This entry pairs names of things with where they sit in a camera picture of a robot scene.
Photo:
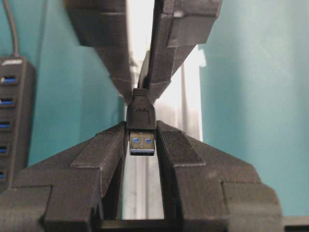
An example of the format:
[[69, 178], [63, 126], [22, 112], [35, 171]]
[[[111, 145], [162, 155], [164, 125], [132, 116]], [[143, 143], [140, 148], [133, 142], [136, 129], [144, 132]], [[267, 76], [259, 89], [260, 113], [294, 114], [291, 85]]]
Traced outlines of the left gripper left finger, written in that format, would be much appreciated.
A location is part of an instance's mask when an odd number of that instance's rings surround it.
[[120, 217], [123, 122], [21, 170], [0, 196], [3, 232], [91, 232]]

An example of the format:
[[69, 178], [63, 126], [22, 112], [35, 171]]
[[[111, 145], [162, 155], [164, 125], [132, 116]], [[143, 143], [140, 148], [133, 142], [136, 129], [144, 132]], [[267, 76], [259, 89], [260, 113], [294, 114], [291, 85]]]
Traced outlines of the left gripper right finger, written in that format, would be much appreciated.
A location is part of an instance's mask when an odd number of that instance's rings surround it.
[[157, 155], [164, 216], [184, 232], [281, 232], [281, 205], [255, 168], [162, 121]]

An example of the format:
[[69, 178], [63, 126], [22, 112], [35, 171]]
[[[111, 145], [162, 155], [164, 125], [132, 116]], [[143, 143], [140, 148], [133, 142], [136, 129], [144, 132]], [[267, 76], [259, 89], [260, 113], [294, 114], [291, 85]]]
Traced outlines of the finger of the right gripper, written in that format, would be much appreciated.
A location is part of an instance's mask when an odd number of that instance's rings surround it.
[[65, 7], [82, 46], [95, 48], [126, 104], [132, 100], [132, 78], [124, 0], [66, 0]]
[[158, 99], [197, 44], [206, 43], [220, 14], [220, 0], [157, 0], [154, 3], [146, 87]]

